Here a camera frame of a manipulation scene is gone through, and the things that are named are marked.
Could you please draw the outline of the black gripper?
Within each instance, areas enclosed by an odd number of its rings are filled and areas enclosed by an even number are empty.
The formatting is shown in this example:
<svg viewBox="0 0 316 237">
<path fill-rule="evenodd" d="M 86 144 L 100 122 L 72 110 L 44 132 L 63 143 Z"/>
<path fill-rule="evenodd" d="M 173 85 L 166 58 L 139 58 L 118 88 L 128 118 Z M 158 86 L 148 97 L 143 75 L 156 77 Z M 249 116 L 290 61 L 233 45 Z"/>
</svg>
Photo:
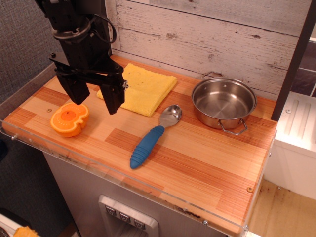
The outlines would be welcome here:
<svg viewBox="0 0 316 237">
<path fill-rule="evenodd" d="M 78 21 L 69 17 L 59 22 L 53 19 L 51 31 L 63 51 L 51 53 L 49 59 L 60 71 L 57 78 L 75 104 L 82 104 L 90 95 L 86 82 L 101 85 L 106 107 L 113 115 L 125 102 L 127 81 L 122 77 L 123 67 L 108 56 L 101 19 L 84 17 Z M 110 25 L 112 44 L 116 41 L 117 33 L 108 18 L 106 21 Z"/>
</svg>

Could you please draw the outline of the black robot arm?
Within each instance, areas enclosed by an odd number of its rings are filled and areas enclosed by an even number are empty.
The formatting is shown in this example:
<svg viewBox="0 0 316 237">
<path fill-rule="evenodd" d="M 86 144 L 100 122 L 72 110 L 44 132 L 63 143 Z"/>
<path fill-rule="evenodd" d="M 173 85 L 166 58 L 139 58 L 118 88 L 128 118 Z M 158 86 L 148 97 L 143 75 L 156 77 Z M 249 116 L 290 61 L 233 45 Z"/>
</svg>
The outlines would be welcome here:
<svg viewBox="0 0 316 237">
<path fill-rule="evenodd" d="M 103 0 L 38 0 L 50 21 L 61 52 L 53 52 L 56 75 L 70 99 L 80 105 L 90 94 L 88 84 L 99 86 L 109 114 L 124 103 L 128 88 L 123 67 L 111 59 L 117 33 L 107 17 Z"/>
</svg>

